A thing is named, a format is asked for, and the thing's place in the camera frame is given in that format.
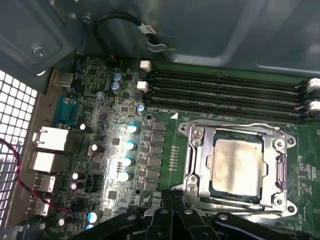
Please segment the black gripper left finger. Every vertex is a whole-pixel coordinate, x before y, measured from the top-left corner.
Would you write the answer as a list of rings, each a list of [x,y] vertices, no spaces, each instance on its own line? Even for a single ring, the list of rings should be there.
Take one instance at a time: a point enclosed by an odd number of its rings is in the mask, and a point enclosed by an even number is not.
[[[127,211],[71,237],[72,240],[172,240],[175,205],[173,192],[161,193],[161,207],[144,215]]]

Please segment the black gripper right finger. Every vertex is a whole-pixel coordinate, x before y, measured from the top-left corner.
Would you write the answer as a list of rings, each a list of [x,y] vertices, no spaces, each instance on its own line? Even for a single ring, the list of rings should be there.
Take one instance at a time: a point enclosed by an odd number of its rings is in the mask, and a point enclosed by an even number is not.
[[[228,212],[211,219],[195,208],[186,207],[182,191],[174,191],[174,210],[187,240],[297,240],[292,234],[280,233]]]

